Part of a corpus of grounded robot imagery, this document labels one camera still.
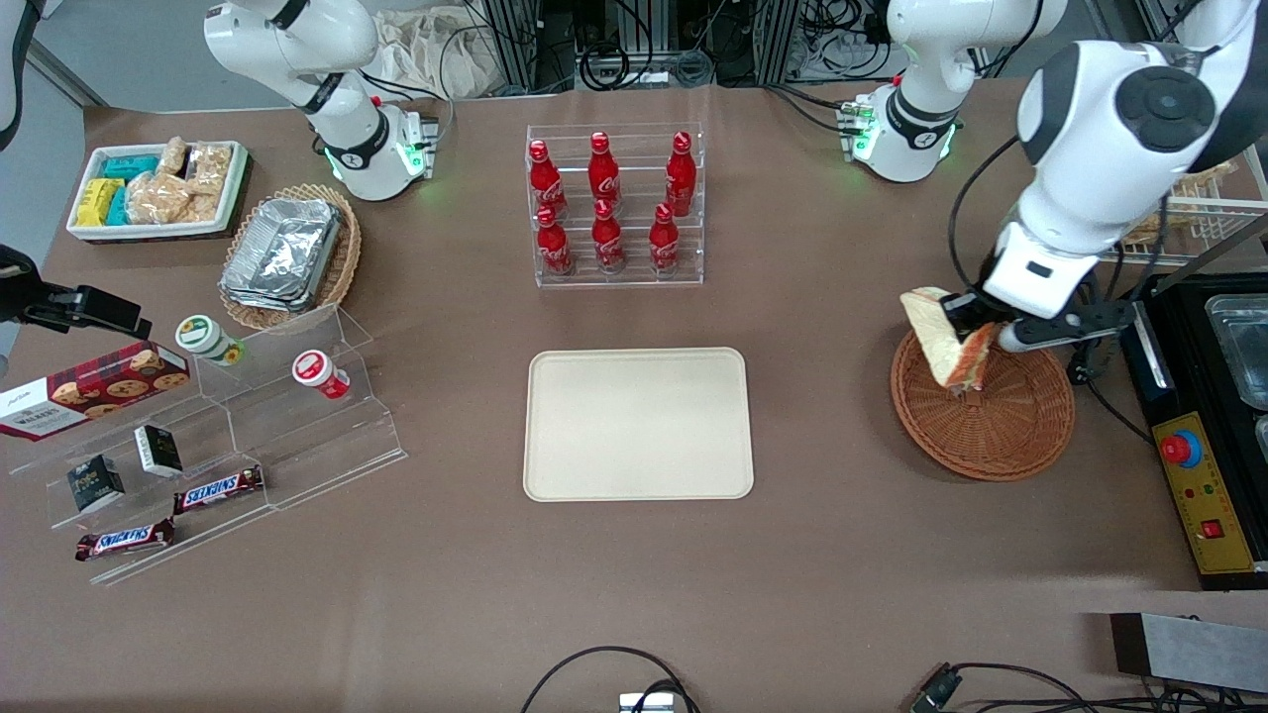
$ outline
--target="coca-cola bottle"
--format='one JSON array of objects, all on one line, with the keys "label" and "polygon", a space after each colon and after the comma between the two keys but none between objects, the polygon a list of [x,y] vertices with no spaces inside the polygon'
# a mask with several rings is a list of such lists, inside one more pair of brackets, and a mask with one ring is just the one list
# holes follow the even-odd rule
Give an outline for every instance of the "coca-cola bottle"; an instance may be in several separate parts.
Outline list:
[{"label": "coca-cola bottle", "polygon": [[606,198],[595,200],[595,226],[590,228],[595,239],[595,258],[598,270],[605,275],[615,275],[625,269],[625,249],[621,247],[621,226],[612,217],[612,202]]},{"label": "coca-cola bottle", "polygon": [[533,184],[533,198],[538,202],[538,207],[550,206],[555,211],[555,219],[567,218],[568,199],[563,195],[563,178],[550,160],[547,142],[541,140],[529,142],[529,159],[533,161],[529,183]]},{"label": "coca-cola bottle", "polygon": [[691,213],[691,199],[696,194],[696,160],[691,157],[690,133],[680,131],[673,134],[673,155],[664,174],[664,199],[673,208],[673,214],[681,218]]},{"label": "coca-cola bottle", "polygon": [[621,170],[616,166],[616,159],[609,152],[610,142],[607,134],[596,131],[590,134],[590,192],[595,194],[595,200],[611,200],[612,214],[621,211]]},{"label": "coca-cola bottle", "polygon": [[541,254],[541,268],[552,275],[571,275],[577,270],[568,250],[568,233],[555,223],[554,208],[538,208],[538,252]]},{"label": "coca-cola bottle", "polygon": [[656,207],[656,222],[648,236],[652,244],[652,268],[656,277],[667,278],[678,270],[678,226],[673,225],[673,208],[668,203]]}]

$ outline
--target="yellow control panel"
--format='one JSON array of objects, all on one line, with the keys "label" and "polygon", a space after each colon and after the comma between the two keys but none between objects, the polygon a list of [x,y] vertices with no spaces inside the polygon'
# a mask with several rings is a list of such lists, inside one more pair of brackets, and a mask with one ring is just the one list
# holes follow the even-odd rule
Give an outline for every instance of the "yellow control panel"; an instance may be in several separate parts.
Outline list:
[{"label": "yellow control panel", "polygon": [[1175,509],[1203,575],[1253,572],[1254,561],[1196,412],[1154,426]]}]

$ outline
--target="cookie box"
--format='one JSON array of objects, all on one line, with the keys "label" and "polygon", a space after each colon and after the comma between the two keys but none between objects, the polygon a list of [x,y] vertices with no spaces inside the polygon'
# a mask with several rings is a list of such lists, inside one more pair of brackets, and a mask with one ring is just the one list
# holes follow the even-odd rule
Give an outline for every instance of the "cookie box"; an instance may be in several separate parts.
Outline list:
[{"label": "cookie box", "polygon": [[138,341],[0,393],[0,434],[41,440],[189,383],[189,365]]}]

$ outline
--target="candy bar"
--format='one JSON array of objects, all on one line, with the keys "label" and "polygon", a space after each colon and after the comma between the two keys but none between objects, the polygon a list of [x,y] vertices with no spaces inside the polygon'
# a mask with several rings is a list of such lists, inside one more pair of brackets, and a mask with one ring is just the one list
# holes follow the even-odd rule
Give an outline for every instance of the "candy bar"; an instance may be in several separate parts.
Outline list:
[{"label": "candy bar", "polygon": [[264,476],[260,467],[255,466],[227,478],[221,478],[202,487],[195,487],[189,492],[178,492],[172,496],[175,505],[172,506],[171,514],[180,515],[181,513],[186,513],[194,507],[202,507],[240,492],[256,490],[262,485]]},{"label": "candy bar", "polygon": [[176,542],[175,538],[176,528],[171,518],[167,518],[143,528],[132,528],[131,530],[120,530],[104,535],[84,535],[80,538],[79,544],[75,546],[75,558],[80,562],[86,562],[114,552],[138,552],[155,547],[169,547]]}]

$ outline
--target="robotic arm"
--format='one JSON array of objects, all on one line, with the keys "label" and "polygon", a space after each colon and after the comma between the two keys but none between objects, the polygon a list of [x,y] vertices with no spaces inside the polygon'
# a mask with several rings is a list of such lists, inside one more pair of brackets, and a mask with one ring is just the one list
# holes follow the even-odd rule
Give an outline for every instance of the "robotic arm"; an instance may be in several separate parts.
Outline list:
[{"label": "robotic arm", "polygon": [[1031,79],[1017,128],[1035,180],[983,266],[988,299],[943,302],[960,334],[1012,321],[1000,344],[1023,351],[1126,325],[1123,301],[1069,306],[1098,256],[1177,178],[1231,159],[1268,128],[1264,0],[1205,0],[1181,30],[1187,46],[1075,42]]},{"label": "robotic arm", "polygon": [[335,175],[358,198],[385,200],[424,175],[418,114],[377,105],[355,75],[378,51],[374,20],[358,0],[233,0],[207,11],[203,34],[224,69],[308,115]]},{"label": "robotic arm", "polygon": [[900,82],[844,107],[860,132],[850,157],[898,183],[929,175],[978,79],[969,48],[1044,37],[1064,14],[1065,0],[890,0],[886,27],[910,62]]}]

